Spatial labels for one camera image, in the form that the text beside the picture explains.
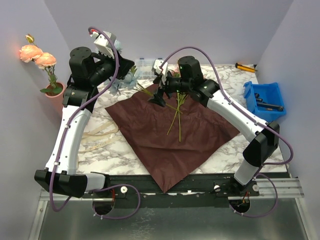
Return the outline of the beige printed ribbon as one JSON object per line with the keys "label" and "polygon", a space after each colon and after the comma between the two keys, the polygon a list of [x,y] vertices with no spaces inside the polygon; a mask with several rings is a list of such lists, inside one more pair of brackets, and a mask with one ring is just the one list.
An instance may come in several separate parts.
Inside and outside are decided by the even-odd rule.
{"label": "beige printed ribbon", "polygon": [[121,139],[116,133],[119,132],[118,125],[113,120],[108,120],[99,127],[84,132],[80,141],[80,147],[76,159],[76,167],[79,168],[80,155],[102,149]]}

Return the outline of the blue flower stem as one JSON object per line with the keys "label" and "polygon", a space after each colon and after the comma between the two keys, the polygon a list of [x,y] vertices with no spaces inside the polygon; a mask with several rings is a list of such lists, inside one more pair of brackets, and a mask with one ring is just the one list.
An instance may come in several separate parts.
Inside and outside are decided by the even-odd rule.
{"label": "blue flower stem", "polygon": [[[122,49],[123,49],[121,42],[116,39],[114,42],[114,46],[118,52],[118,58],[120,60]],[[135,87],[137,88],[137,85],[140,85],[138,83],[138,79],[140,75],[136,73],[137,70],[138,70],[137,66],[134,65],[123,79],[114,80],[111,87],[108,89],[109,93],[115,96],[121,89],[133,90]],[[104,85],[108,85],[109,82],[110,82],[109,79],[106,80],[104,82]]]}

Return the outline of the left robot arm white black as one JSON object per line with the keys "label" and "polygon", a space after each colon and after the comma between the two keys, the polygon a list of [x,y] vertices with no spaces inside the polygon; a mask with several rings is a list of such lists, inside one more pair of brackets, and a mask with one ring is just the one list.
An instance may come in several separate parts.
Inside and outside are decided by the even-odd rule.
{"label": "left robot arm white black", "polygon": [[63,93],[60,129],[52,154],[43,170],[36,170],[34,180],[47,192],[81,198],[94,191],[104,198],[111,185],[103,173],[77,174],[77,157],[84,133],[97,101],[98,86],[116,75],[124,79],[134,61],[92,52],[88,47],[76,47],[70,52],[71,75]]}

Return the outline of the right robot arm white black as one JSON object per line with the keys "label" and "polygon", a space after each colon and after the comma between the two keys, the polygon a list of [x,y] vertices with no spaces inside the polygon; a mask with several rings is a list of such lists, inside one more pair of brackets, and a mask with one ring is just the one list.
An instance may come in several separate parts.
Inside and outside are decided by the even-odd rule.
{"label": "right robot arm white black", "polygon": [[193,56],[184,56],[178,60],[180,76],[174,77],[168,69],[168,63],[162,59],[153,62],[152,72],[158,85],[149,102],[161,107],[166,105],[163,95],[171,97],[173,93],[188,94],[194,101],[222,116],[232,124],[249,142],[243,151],[244,157],[230,191],[241,196],[248,190],[248,183],[261,169],[263,163],[278,148],[280,126],[255,116],[222,90],[219,84],[203,76],[200,63]]}

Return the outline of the pink bud flower stem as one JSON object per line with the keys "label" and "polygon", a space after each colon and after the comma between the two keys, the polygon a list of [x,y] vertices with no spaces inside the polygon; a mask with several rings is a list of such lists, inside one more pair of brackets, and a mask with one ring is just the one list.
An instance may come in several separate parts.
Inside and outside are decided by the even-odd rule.
{"label": "pink bud flower stem", "polygon": [[182,111],[180,110],[181,106],[185,103],[186,99],[188,97],[188,94],[187,93],[180,93],[180,92],[177,92],[177,97],[176,97],[176,108],[175,108],[175,114],[174,114],[174,117],[173,117],[173,120],[171,122],[171,125],[167,131],[167,135],[169,135],[176,119],[178,121],[178,136],[179,136],[179,142],[181,142],[181,134],[182,134],[182,129],[181,129],[181,114],[182,114]]}

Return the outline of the peach rose flower stem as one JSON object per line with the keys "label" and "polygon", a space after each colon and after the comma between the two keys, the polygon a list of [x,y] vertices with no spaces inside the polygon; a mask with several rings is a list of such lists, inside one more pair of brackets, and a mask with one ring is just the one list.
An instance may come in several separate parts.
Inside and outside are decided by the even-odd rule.
{"label": "peach rose flower stem", "polygon": [[25,39],[28,42],[19,50],[19,58],[24,63],[33,62],[39,69],[46,72],[48,76],[49,85],[46,88],[40,90],[48,96],[57,96],[63,92],[63,85],[58,83],[58,77],[55,74],[55,66],[57,64],[56,58],[49,52],[43,52],[35,44],[35,38],[26,34]]}

